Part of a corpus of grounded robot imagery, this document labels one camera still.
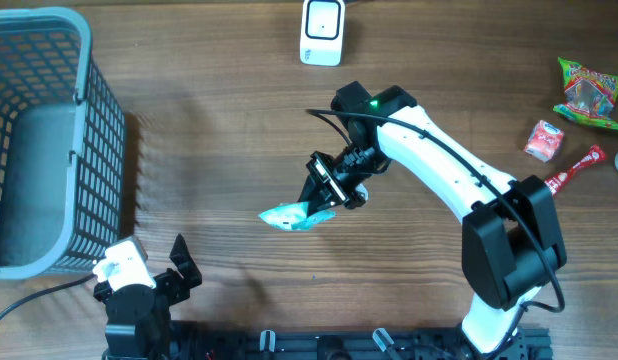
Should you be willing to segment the teal white tissue pack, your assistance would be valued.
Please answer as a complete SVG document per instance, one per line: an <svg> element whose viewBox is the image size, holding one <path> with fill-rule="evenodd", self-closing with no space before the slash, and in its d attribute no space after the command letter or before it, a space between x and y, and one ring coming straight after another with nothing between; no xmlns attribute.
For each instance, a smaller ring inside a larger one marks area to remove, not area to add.
<svg viewBox="0 0 618 360"><path fill-rule="evenodd" d="M308 202L296 202L282 203L262 212L259 218L266 224L284 231L308 231L335 216L336 213L332 210L309 214Z"/></svg>

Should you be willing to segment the Haribo gummy bag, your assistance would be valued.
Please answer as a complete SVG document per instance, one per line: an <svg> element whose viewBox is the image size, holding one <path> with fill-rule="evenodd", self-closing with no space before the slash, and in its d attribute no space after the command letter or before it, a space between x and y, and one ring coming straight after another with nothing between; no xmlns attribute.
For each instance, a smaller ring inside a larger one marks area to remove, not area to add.
<svg viewBox="0 0 618 360"><path fill-rule="evenodd" d="M591 70L559 57L565 102L553 111L576 124L618 131L611 119L618 99L618 76Z"/></svg>

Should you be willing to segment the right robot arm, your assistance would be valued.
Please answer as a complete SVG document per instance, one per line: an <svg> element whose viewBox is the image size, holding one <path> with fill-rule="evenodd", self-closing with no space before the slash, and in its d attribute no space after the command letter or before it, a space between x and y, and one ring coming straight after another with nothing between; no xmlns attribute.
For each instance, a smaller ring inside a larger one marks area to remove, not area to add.
<svg viewBox="0 0 618 360"><path fill-rule="evenodd" d="M337 156L312 154L298 198L304 215L364 205L364 181L393 162L413 173L461 224L462 271L474 296L460 329L476 356L502 355L529 308L564 310L556 273L567 253L543 180L531 175L519 181L486 164L397 85L371 95L354 81L336 91L329 109L310 113L323 121L335 116L347 145Z"/></svg>

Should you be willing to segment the red stick sachet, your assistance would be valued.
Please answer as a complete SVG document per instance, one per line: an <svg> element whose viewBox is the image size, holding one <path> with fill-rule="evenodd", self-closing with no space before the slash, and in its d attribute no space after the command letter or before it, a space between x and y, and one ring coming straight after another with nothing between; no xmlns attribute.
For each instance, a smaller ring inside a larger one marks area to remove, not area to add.
<svg viewBox="0 0 618 360"><path fill-rule="evenodd" d="M551 194L555 196L575 177L579 171L592 165L602 163L606 160L606 158L607 154L598 145L592 145L587 154L576 164L565 171L561 171L556 175L545 179L545 185L549 188Z"/></svg>

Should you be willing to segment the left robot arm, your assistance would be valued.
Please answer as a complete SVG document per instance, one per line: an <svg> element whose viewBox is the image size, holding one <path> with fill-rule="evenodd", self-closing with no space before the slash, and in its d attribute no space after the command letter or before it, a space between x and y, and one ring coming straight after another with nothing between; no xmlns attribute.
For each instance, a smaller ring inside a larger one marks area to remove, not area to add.
<svg viewBox="0 0 618 360"><path fill-rule="evenodd" d="M202 275L182 235L176 236L169 259L174 268L151 275L146 251L135 236L129 236L107 248L95 263L94 298L105 305L108 317L106 359L179 357L181 341L170 307L189 299Z"/></svg>

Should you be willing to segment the small red white box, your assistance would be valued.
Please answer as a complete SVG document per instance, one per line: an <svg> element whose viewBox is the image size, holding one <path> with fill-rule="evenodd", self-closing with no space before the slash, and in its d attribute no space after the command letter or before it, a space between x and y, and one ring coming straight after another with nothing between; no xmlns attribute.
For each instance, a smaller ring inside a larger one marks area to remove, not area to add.
<svg viewBox="0 0 618 360"><path fill-rule="evenodd" d="M523 148L523 151L543 163L551 160L560 149L564 132L552 124L540 120Z"/></svg>

